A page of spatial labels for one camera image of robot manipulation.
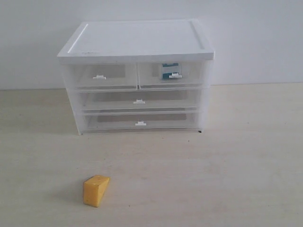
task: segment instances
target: translucent drawer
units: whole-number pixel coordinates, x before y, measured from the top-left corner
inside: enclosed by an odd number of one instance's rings
[[[82,93],[83,112],[95,110],[192,108],[200,106],[201,90]]]
[[[140,89],[200,88],[205,83],[203,62],[139,63]]]
[[[74,67],[75,87],[97,90],[136,90],[135,64],[83,65]]]
[[[197,113],[86,116],[87,131],[112,129],[197,128]]]

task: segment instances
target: cheese rind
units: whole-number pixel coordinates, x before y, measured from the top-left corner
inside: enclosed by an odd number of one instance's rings
[[[107,188],[109,177],[96,175],[83,183],[83,203],[98,207],[105,189]]]

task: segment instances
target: light wood surface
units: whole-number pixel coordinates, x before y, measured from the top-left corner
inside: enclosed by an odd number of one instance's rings
[[[0,91],[0,226],[302,226],[303,84],[211,90],[202,134],[84,136],[65,90]]]

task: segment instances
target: white lid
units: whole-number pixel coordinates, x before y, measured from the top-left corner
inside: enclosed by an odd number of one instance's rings
[[[62,63],[211,60],[198,20],[84,22],[58,54]]]

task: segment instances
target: cheese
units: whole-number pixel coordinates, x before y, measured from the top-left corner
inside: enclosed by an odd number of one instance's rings
[[[96,175],[83,184],[84,204],[98,207],[108,185],[109,177]]]

